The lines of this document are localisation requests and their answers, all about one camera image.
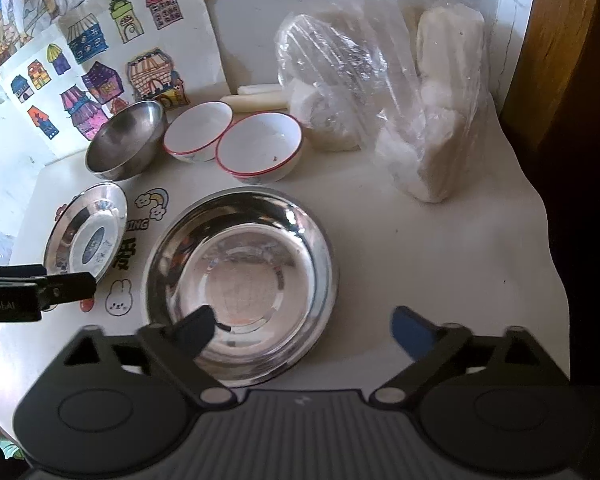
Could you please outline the steel plate with sticker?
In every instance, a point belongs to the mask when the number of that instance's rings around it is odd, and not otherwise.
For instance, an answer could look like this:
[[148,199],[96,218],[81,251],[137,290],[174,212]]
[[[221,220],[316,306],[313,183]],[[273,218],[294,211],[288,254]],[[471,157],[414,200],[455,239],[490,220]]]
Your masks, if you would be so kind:
[[48,237],[43,266],[48,274],[88,272],[99,281],[122,243],[128,200],[119,185],[104,182],[77,195]]

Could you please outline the steel mixing bowl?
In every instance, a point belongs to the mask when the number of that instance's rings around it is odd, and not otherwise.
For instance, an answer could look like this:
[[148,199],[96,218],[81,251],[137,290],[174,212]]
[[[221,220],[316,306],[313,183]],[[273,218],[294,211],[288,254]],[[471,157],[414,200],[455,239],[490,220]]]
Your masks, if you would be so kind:
[[114,114],[91,140],[86,169],[102,180],[123,181],[143,172],[161,148],[168,128],[157,101],[140,101]]

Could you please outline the red-rimmed white bowl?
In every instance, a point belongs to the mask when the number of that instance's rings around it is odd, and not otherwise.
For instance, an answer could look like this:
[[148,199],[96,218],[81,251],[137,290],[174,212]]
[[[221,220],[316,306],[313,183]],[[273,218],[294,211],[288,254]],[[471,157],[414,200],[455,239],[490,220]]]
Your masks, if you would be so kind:
[[246,185],[282,180],[297,166],[303,146],[300,124],[291,116],[263,112],[242,118],[215,149],[219,166]]
[[164,149],[181,162],[208,162],[234,119],[232,108],[221,101],[198,104],[178,116],[166,129]]

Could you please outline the white printed table cloth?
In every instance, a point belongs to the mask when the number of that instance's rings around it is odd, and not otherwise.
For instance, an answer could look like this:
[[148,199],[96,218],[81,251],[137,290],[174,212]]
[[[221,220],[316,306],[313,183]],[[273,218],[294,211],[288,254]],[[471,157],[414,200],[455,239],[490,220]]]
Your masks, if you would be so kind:
[[[550,255],[545,207],[493,106],[472,156],[460,188],[431,205],[394,188],[362,153],[302,152],[276,188],[306,206],[327,232],[338,300],[318,343],[270,388],[371,392],[408,362],[389,333],[399,304],[479,335],[527,327],[560,367],[569,367],[568,300]],[[124,182],[129,200],[166,190],[166,215],[135,233],[128,268],[112,269],[99,282],[91,310],[64,304],[37,323],[0,325],[3,430],[12,430],[22,397],[81,327],[130,334],[146,322],[142,277],[152,246],[189,205],[234,185],[215,162],[186,164],[167,154]]]

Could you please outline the houses drawing paper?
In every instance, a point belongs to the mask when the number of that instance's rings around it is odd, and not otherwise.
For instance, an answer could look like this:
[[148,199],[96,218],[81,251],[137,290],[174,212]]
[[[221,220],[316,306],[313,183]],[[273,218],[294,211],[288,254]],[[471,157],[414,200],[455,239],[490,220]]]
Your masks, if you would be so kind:
[[136,102],[176,115],[228,91],[204,0],[88,0],[3,64],[0,83],[22,135],[54,159]]

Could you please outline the plastic bag of white rolls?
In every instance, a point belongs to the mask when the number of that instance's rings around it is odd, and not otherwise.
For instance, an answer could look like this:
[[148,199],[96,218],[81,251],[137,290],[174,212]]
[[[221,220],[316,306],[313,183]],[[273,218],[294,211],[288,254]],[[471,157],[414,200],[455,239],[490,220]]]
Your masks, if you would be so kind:
[[278,80],[314,148],[361,150],[399,190],[440,203],[476,140],[485,28],[454,0],[334,0],[282,21]]

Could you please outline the brown wooden door frame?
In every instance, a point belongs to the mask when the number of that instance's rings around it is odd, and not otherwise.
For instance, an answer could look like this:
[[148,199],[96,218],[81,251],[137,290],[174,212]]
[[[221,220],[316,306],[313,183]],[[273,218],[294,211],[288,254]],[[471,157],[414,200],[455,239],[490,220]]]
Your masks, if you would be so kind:
[[517,155],[600,140],[600,0],[533,0],[500,122]]

